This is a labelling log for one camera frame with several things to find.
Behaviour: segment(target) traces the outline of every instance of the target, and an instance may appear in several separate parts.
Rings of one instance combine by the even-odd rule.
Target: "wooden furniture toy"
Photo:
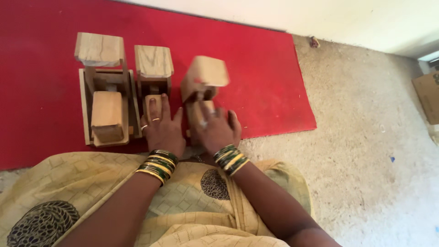
[[[144,115],[148,122],[149,100],[155,98],[159,116],[162,114],[161,94],[171,94],[171,75],[174,74],[174,66],[171,59],[171,51],[167,47],[160,46],[134,46],[136,56],[137,86],[139,97],[142,98]]]
[[[126,65],[123,38],[78,33],[75,58],[79,69],[86,145],[96,147],[127,144],[140,138],[139,108],[133,71]],[[117,67],[122,69],[97,69]]]
[[[186,107],[189,126],[206,125],[197,100],[202,100],[214,113],[213,97],[219,87],[229,84],[226,63],[223,60],[206,56],[196,56],[180,84],[181,99]],[[192,145],[199,143],[198,138],[189,132]]]

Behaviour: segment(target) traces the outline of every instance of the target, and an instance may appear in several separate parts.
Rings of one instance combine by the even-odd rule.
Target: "red carpet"
[[[130,69],[134,45],[169,47],[173,112],[181,105],[179,84],[192,58],[206,55],[226,61],[231,82],[214,101],[236,111],[243,138],[316,128],[290,34],[107,0],[1,5],[0,169],[31,167],[64,152],[146,151],[144,140],[85,146],[82,65],[73,57],[77,32],[123,37]]]

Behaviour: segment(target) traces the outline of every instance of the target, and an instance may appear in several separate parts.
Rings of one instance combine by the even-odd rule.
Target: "saree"
[[[122,186],[146,156],[51,156],[0,194],[0,245],[55,246]],[[313,216],[308,185],[281,161],[255,163]],[[180,162],[150,204],[134,246],[287,246],[218,167]]]

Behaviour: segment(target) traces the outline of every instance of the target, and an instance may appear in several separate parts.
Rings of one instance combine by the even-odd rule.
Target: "speckled floor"
[[[241,149],[297,166],[317,222],[343,246],[438,246],[439,148],[411,84],[417,61],[293,37],[317,129]],[[22,172],[0,172],[0,190]]]

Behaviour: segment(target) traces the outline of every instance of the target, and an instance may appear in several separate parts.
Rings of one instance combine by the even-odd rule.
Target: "bangle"
[[[177,164],[178,159],[174,154],[158,149],[151,151],[146,161],[139,166],[136,172],[144,172],[155,176],[162,182],[161,186],[163,186],[171,178]]]
[[[223,147],[213,155],[213,158],[219,167],[229,176],[233,176],[236,171],[241,169],[241,167],[249,161],[233,144]]]

